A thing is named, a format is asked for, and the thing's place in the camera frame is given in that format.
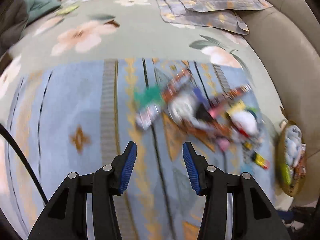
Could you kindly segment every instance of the pile of items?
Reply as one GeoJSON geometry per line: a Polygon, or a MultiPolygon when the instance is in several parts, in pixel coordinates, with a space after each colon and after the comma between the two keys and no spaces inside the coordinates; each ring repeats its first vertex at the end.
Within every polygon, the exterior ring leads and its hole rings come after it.
{"type": "Polygon", "coordinates": [[[244,84],[213,98],[205,98],[192,83],[192,73],[182,69],[164,88],[147,88],[143,94],[135,92],[135,104],[139,110],[136,125],[147,130],[161,112],[185,132],[198,138],[214,141],[222,151],[230,143],[242,143],[245,162],[254,161],[264,169],[269,162],[256,151],[261,146],[261,120],[255,109],[247,108],[240,97],[251,91],[244,84]]]}
{"type": "Polygon", "coordinates": [[[292,192],[297,182],[306,176],[305,151],[302,133],[298,126],[290,125],[284,131],[285,182],[292,192]]]}

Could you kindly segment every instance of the bed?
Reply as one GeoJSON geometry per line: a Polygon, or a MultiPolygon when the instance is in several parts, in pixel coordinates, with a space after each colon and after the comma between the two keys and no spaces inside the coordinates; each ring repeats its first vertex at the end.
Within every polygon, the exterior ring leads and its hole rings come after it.
{"type": "MultiPolygon", "coordinates": [[[[133,140],[138,157],[131,182],[125,195],[115,199],[123,239],[196,239],[205,198],[192,191],[183,166],[182,143],[190,140],[209,164],[227,167],[225,172],[232,174],[254,174],[274,203],[274,124],[284,118],[282,104],[264,65],[241,35],[166,23],[157,0],[91,0],[50,29],[26,35],[11,54],[21,68],[0,99],[0,120],[20,145],[47,198],[70,172],[95,172],[133,140]],[[271,163],[268,170],[245,164],[236,145],[227,152],[225,164],[215,145],[184,133],[165,114],[153,130],[140,132],[134,125],[134,89],[143,91],[161,75],[172,77],[187,66],[201,90],[210,95],[222,91],[210,63],[214,55],[190,46],[210,39],[221,46],[216,56],[229,65],[222,64],[221,71],[230,87],[246,82],[252,86],[250,102],[265,122],[262,155],[271,163]]],[[[28,235],[44,205],[7,145],[5,154],[10,196],[28,235]]],[[[90,195],[87,209],[90,218],[90,195]]],[[[228,214],[226,239],[231,239],[230,202],[228,214]]],[[[88,224],[89,239],[92,230],[88,224]]]]}

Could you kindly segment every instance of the green cloth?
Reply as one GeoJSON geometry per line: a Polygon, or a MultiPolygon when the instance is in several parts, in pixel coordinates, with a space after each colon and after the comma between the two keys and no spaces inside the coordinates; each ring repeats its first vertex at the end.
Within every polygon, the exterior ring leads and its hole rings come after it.
{"type": "Polygon", "coordinates": [[[142,94],[134,92],[134,102],[137,109],[142,109],[151,102],[162,105],[161,88],[158,85],[147,88],[142,94]]]}
{"type": "Polygon", "coordinates": [[[39,19],[41,16],[59,8],[61,2],[58,0],[24,0],[27,4],[29,14],[28,24],[39,19]]]}

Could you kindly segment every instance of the folded cloth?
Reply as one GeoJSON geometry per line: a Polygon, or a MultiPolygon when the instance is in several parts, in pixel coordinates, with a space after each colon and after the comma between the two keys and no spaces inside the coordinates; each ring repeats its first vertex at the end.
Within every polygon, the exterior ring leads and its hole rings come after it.
{"type": "Polygon", "coordinates": [[[29,14],[28,25],[61,6],[59,0],[24,0],[29,14]]]}
{"type": "Polygon", "coordinates": [[[235,11],[195,12],[186,9],[180,0],[156,1],[165,22],[215,27],[242,35],[249,33],[247,25],[235,11]]]}

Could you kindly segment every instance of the blue gripper pad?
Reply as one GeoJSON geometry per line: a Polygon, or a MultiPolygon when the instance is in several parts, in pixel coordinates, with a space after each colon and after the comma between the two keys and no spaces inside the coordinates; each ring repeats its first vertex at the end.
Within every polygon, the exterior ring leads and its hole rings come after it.
{"type": "Polygon", "coordinates": [[[132,144],[130,152],[128,154],[127,160],[121,171],[121,183],[119,186],[119,191],[121,194],[128,188],[129,180],[132,174],[134,162],[137,158],[137,145],[135,143],[132,144]]]}
{"type": "Polygon", "coordinates": [[[192,189],[199,195],[200,193],[200,184],[199,184],[199,173],[196,169],[196,166],[192,160],[190,151],[186,143],[183,144],[182,147],[182,155],[184,163],[186,164],[188,176],[191,182],[192,189]]]}

